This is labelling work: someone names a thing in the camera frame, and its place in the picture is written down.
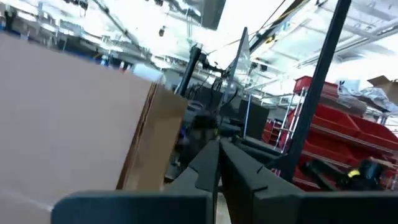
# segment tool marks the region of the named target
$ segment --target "black metal bar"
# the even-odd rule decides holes
[[[351,0],[339,0],[335,13],[331,18],[330,26],[323,43],[317,67],[313,74],[307,97],[304,101],[301,115],[297,121],[297,128],[290,144],[281,172],[281,177],[291,181],[294,176],[296,165],[299,163],[304,142],[308,136],[313,115],[317,108],[323,84],[329,71],[330,63],[336,50],[336,45],[343,28]]]
[[[197,62],[199,60],[200,54],[201,54],[200,48],[196,46],[192,47],[187,69],[185,69],[184,76],[182,77],[180,86],[177,90],[178,95],[183,96],[185,94],[189,81],[191,80],[192,73],[195,70]]]

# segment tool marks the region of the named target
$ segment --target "cable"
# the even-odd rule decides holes
[[[258,29],[258,30],[261,30],[261,29],[268,23],[268,21],[272,18],[272,16],[275,15],[275,13],[279,10],[279,8],[280,8],[285,2],[286,2],[286,0],[283,0],[283,1],[279,4],[279,6],[275,9],[275,11],[268,17],[268,19],[262,24],[262,26],[261,26],[260,29]]]
[[[307,3],[307,2],[308,2],[308,0],[307,0],[307,1],[301,2],[301,4],[299,4],[297,7],[295,7],[295,8],[293,8],[293,9],[291,9],[291,10],[285,12],[283,15],[279,16],[276,20],[274,20],[274,21],[273,21],[272,23],[270,23],[269,25],[266,25],[266,26],[264,26],[264,27],[261,27],[259,30],[255,31],[255,32],[253,32],[253,33],[250,33],[249,36],[254,35],[254,34],[257,34],[257,33],[260,32],[262,29],[264,29],[264,28],[266,28],[266,27],[268,27],[268,26],[270,26],[270,27],[268,27],[268,29],[272,29],[272,28],[277,27],[279,24],[276,24],[276,25],[273,25],[273,24],[276,23],[276,22],[278,22],[278,21],[281,20],[281,19],[284,19],[284,18],[287,17],[289,14],[293,13],[295,10],[299,9],[300,7],[302,7],[302,6],[304,5],[304,3]],[[234,41],[232,41],[232,42],[230,42],[230,43],[228,43],[228,44],[223,45],[222,47],[220,47],[220,48],[218,48],[218,49],[216,49],[216,50],[212,50],[212,51],[209,52],[208,54],[212,54],[212,53],[214,53],[214,52],[216,52],[216,51],[218,51],[218,50],[220,50],[220,49],[222,49],[222,48],[224,48],[224,47],[227,47],[227,46],[229,46],[229,45],[235,44],[235,43],[237,43],[237,42],[239,42],[239,41],[241,41],[241,39],[234,40]]]

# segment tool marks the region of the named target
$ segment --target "pipe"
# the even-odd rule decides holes
[[[249,119],[249,112],[250,112],[250,104],[251,104],[251,94],[249,94],[248,98],[248,107],[246,108],[246,116],[244,118],[244,129],[243,129],[243,138],[246,138],[246,131],[248,130],[248,119]]]

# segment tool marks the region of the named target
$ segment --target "yellow object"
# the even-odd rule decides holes
[[[349,177],[349,178],[353,178],[353,177],[356,176],[356,175],[361,175],[361,173],[360,173],[358,170],[351,170],[351,171],[348,173],[348,177]]]

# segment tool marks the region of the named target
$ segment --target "industrial ceiling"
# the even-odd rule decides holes
[[[125,60],[143,58],[176,70],[183,70],[181,62],[188,61],[193,44],[202,44],[209,61],[226,68],[247,27],[254,50],[251,62],[259,66],[249,75],[246,89],[262,92],[256,95],[262,98],[289,92],[294,78],[312,75],[337,0],[220,0],[211,6],[205,0],[89,0],[87,11],[63,0],[0,2],[24,9],[28,13],[21,15],[27,20],[45,12],[55,22],[38,20],[42,27],[57,33],[68,30]],[[397,32],[398,1],[353,0],[333,63],[394,58],[398,49],[391,43],[398,42]]]

